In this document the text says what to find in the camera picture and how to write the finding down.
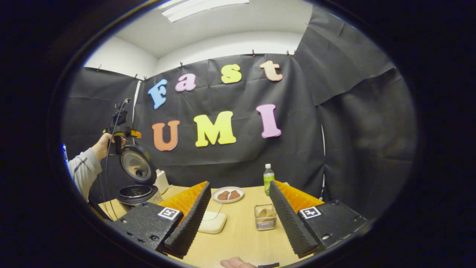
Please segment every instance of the foam letter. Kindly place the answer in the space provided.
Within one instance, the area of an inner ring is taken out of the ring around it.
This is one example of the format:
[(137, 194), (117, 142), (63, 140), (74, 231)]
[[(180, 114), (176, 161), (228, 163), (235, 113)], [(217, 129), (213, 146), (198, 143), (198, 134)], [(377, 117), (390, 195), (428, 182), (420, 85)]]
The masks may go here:
[(237, 139), (233, 136), (231, 129), (231, 117), (233, 112), (225, 111), (218, 114), (215, 124), (212, 124), (208, 116), (202, 114), (197, 115), (193, 119), (197, 123), (198, 138), (195, 143), (196, 147), (204, 147), (208, 145), (208, 141), (205, 139), (207, 135), (211, 144), (215, 144), (217, 141), (218, 133), (220, 132), (219, 144), (232, 144)]
[(194, 89), (197, 85), (195, 85), (195, 78), (196, 76), (192, 73), (187, 73), (178, 79), (178, 83), (175, 85), (176, 91), (190, 91)]
[(164, 137), (162, 135), (165, 124), (157, 123), (152, 125), (152, 129), (154, 130), (154, 145), (157, 149), (161, 151), (170, 151), (177, 146), (177, 126), (179, 124), (179, 120), (173, 120), (167, 123), (170, 127), (170, 141), (168, 143), (164, 142)]
[(279, 81), (283, 79), (282, 74), (276, 73), (276, 68), (279, 68), (279, 64), (273, 64), (272, 61), (267, 61), (265, 63), (262, 63), (260, 67), (265, 69), (265, 75), (271, 81)]
[(166, 84), (167, 80), (162, 79), (159, 83), (149, 89), (148, 93), (152, 96), (152, 100), (154, 101), (154, 109), (159, 108), (165, 102), (165, 97), (162, 97), (162, 95), (167, 93), (167, 90), (165, 90), (164, 86)]
[(225, 65), (221, 68), (221, 80), (223, 83), (235, 83), (241, 80), (241, 73), (238, 72), (240, 67), (238, 64)]
[(261, 137), (270, 138), (281, 135), (281, 130), (276, 127), (276, 120), (274, 119), (274, 104), (264, 104), (256, 107), (256, 110), (261, 114), (261, 120), (263, 121), (263, 132)]

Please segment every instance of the person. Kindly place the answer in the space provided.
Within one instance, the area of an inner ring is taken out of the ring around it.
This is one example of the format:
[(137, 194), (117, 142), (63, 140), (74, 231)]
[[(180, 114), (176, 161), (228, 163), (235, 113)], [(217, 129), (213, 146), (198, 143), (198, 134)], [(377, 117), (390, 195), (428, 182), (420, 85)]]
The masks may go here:
[[(89, 189), (102, 172), (101, 160), (108, 155), (109, 140), (112, 139), (110, 133), (104, 133), (96, 144), (88, 150), (81, 152), (78, 156), (68, 161), (68, 169), (71, 178), (86, 202), (89, 202)], [(121, 140), (121, 148), (124, 148), (126, 139)]]
[(220, 265), (225, 268), (257, 268), (250, 263), (244, 262), (240, 257), (221, 260)]

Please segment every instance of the gray sleeve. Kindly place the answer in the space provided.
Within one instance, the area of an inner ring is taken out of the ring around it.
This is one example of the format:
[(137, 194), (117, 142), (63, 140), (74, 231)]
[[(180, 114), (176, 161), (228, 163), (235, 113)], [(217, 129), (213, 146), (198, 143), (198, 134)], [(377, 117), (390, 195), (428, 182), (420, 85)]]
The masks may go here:
[(69, 173), (81, 195), (89, 202), (89, 189), (99, 173), (102, 172), (93, 150), (89, 148), (68, 162)]

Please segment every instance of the hand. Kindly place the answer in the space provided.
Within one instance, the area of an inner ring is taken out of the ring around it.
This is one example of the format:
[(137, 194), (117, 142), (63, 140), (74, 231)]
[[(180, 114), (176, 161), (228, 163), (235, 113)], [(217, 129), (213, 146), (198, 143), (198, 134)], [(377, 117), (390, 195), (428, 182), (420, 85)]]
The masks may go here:
[[(121, 149), (124, 148), (124, 145), (126, 144), (126, 139), (124, 137), (121, 137)], [(91, 147), (91, 149), (94, 151), (94, 154), (96, 155), (96, 158), (98, 161), (101, 161), (104, 157), (108, 155), (108, 145), (109, 145), (109, 140), (111, 140), (112, 143), (115, 143), (114, 139), (112, 138), (112, 135), (110, 133), (104, 133), (101, 138), (98, 140), (98, 142)]]
[(220, 264), (225, 268), (257, 268), (256, 266), (244, 262), (239, 257), (233, 257), (228, 259), (224, 259), (220, 262)]

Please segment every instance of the green label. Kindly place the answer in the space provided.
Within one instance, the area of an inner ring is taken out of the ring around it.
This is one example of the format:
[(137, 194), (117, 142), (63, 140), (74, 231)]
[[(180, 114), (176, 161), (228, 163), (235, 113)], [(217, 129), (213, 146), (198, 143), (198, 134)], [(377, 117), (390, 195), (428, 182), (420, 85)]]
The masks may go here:
[(269, 195), (269, 184), (271, 181), (274, 181), (274, 175), (271, 176), (263, 176), (265, 179), (265, 193), (268, 196)]

